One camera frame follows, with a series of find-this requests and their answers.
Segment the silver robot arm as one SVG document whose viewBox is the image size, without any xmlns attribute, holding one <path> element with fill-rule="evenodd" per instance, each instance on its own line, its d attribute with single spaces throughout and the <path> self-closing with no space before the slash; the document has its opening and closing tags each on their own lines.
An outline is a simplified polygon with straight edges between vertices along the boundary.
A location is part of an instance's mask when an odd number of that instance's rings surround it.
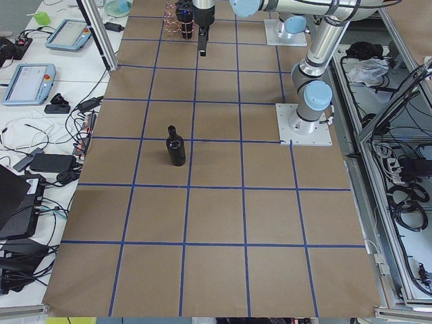
<svg viewBox="0 0 432 324">
<path fill-rule="evenodd" d="M 288 118 L 290 128 L 301 135 L 315 132 L 328 108 L 332 90 L 320 80 L 351 21 L 373 14 L 382 1 L 230 1 L 237 16 L 250 17 L 258 11 L 323 16 L 306 57 L 294 66 L 292 81 L 299 104 Z"/>
<path fill-rule="evenodd" d="M 195 24 L 198 25 L 198 52 L 201 57 L 207 55 L 207 42 L 211 24 L 215 21 L 216 1 L 192 1 L 192 13 Z M 257 11 L 275 11 L 278 1 L 229 1 L 237 16 L 253 16 Z M 304 32 L 306 18 L 300 14 L 279 14 L 276 32 L 282 38 Z"/>
</svg>

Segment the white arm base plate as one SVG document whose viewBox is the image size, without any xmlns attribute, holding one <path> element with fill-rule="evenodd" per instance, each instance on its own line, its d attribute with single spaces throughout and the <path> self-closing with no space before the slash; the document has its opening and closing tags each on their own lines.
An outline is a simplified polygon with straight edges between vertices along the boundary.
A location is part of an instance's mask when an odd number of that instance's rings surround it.
<svg viewBox="0 0 432 324">
<path fill-rule="evenodd" d="M 267 45 L 305 47 L 307 41 L 304 28 L 305 22 L 289 23 L 280 20 L 264 20 Z"/>
<path fill-rule="evenodd" d="M 304 121 L 297 115 L 298 104 L 277 103 L 275 105 L 279 142 L 294 146 L 331 146 L 331 134 L 322 112 L 317 121 Z"/>
</svg>

